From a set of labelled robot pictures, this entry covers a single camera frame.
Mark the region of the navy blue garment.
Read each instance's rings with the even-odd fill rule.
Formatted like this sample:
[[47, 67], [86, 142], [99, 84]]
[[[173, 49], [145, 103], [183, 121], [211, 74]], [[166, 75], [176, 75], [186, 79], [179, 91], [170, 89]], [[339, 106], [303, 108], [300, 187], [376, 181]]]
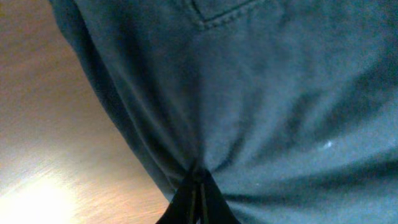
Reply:
[[241, 223], [397, 222], [397, 2], [51, 0], [171, 202], [207, 170]]

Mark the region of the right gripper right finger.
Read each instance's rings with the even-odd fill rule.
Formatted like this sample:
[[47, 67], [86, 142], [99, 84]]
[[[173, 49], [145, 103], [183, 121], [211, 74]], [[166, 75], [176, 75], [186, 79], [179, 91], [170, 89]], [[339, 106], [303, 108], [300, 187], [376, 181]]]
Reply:
[[203, 173], [198, 189], [201, 224], [241, 224], [207, 170]]

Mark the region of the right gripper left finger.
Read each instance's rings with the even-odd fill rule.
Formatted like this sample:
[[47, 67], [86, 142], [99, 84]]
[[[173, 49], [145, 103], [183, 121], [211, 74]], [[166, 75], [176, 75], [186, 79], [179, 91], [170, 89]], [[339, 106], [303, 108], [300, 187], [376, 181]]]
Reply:
[[193, 170], [184, 177], [164, 214], [156, 224], [196, 224], [197, 184]]

